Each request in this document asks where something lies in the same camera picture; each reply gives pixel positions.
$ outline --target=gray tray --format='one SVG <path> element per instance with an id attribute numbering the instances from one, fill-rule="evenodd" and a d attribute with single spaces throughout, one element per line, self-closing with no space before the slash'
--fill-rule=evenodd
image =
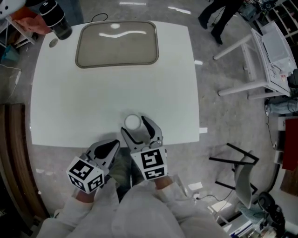
<path id="1" fill-rule="evenodd" d="M 105 21 L 86 25 L 75 63 L 80 68 L 150 65 L 159 56 L 156 26 L 149 21 Z"/>

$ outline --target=thermos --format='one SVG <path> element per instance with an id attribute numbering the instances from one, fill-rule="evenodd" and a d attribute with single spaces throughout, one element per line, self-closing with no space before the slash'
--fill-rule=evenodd
<path id="1" fill-rule="evenodd" d="M 68 38 L 72 29 L 65 19 L 64 11 L 55 0 L 45 1 L 39 8 L 46 25 L 52 29 L 60 40 Z"/>

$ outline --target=gray floor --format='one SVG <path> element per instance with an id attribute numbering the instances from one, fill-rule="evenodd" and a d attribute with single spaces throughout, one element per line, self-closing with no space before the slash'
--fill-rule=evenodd
<path id="1" fill-rule="evenodd" d="M 218 179 L 234 185 L 231 165 L 209 161 L 208 157 L 217 156 L 240 160 L 241 154 L 225 146 L 227 142 L 230 142 L 247 151 L 252 149 L 254 154 L 260 158 L 259 163 L 253 169 L 251 181 L 259 192 L 267 189 L 271 183 L 275 165 L 273 163 L 274 150 L 266 125 L 264 100 L 247 100 L 248 93 L 254 93 L 254 91 L 219 97 L 218 90 L 247 81 L 245 71 L 242 69 L 244 58 L 241 50 L 236 49 L 218 61 L 212 59 L 217 52 L 248 34 L 250 32 L 248 24 L 241 17 L 234 16 L 222 34 L 224 45 L 219 46 L 210 35 L 211 27 L 204 30 L 198 24 L 198 15 L 209 4 L 205 0 L 137 1 L 146 3 L 145 6 L 119 5 L 119 2 L 120 0 L 81 0 L 85 21 L 91 21 L 92 17 L 98 13 L 107 13 L 109 20 L 156 20 L 187 26 L 194 59 L 203 62 L 203 65 L 196 65 L 196 76 L 200 126 L 207 127 L 208 133 L 201 134 L 200 142 L 197 143 L 167 146 L 170 174 L 178 173 L 185 186 L 201 182 L 203 187 L 198 190 L 200 197 L 213 194 L 218 199 L 225 198 L 230 190 L 214 182 Z M 168 7 L 188 10 L 191 14 L 168 9 Z M 216 16 L 217 13 L 211 17 L 210 23 Z M 63 206 L 65 199 L 72 193 L 73 188 L 66 177 L 65 169 L 73 157 L 79 156 L 83 149 L 37 146 L 31 143 L 30 96 L 42 39 L 43 37 L 40 37 L 34 46 L 26 45 L 21 48 L 21 59 L 15 66 L 21 68 L 23 72 L 8 102 L 20 102 L 27 106 L 27 140 L 31 166 L 41 197 L 49 212 L 53 213 L 55 209 Z M 9 78 L 9 76 L 14 72 L 16 71 L 0 68 L 1 103 L 6 101 L 13 89 L 14 77 Z M 270 120 L 274 141 L 276 118 L 270 118 Z M 204 200 L 209 205 L 217 203 L 213 197 L 207 197 Z M 221 211 L 226 218 L 234 214 L 234 206 L 238 200 L 235 195 L 232 195 L 228 202 L 231 206 Z"/>

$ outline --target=white chair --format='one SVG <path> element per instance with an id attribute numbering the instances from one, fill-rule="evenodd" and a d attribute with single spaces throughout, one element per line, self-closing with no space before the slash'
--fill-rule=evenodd
<path id="1" fill-rule="evenodd" d="M 246 152 L 240 148 L 231 145 L 230 143 L 227 146 L 241 152 L 244 157 L 240 161 L 227 160 L 227 159 L 217 159 L 210 157 L 209 160 L 219 161 L 223 163 L 234 164 L 235 168 L 232 171 L 235 173 L 235 187 L 215 181 L 216 184 L 221 185 L 226 188 L 235 190 L 236 195 L 239 200 L 247 207 L 251 207 L 252 196 L 257 192 L 257 188 L 250 183 L 251 170 L 253 166 L 259 161 L 259 158 L 253 156 L 252 151 Z"/>

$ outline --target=white desk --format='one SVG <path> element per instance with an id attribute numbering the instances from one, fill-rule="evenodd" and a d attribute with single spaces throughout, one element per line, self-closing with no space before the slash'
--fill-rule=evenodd
<path id="1" fill-rule="evenodd" d="M 31 97 L 32 143 L 89 147 L 118 139 L 131 113 L 142 113 L 162 129 L 164 144 L 199 140 L 196 72 L 187 27 L 156 25 L 159 59 L 148 66 L 81 69 L 75 53 L 81 29 L 49 47 L 46 35 L 37 60 Z"/>
<path id="2" fill-rule="evenodd" d="M 247 44 L 247 42 L 250 40 L 253 41 L 254 47 L 251 47 Z M 274 92 L 250 95 L 248 96 L 248 99 L 290 95 L 290 89 L 287 79 L 282 79 L 280 75 L 275 74 L 275 69 L 270 64 L 266 49 L 262 43 L 261 35 L 254 29 L 251 29 L 251 34 L 236 42 L 234 45 L 231 45 L 227 49 L 223 50 L 221 53 L 214 56 L 213 59 L 218 60 L 219 58 L 223 57 L 239 46 L 241 46 L 244 53 L 249 77 L 253 81 L 241 86 L 218 91 L 219 96 L 246 91 L 258 87 L 266 87 L 273 90 Z"/>

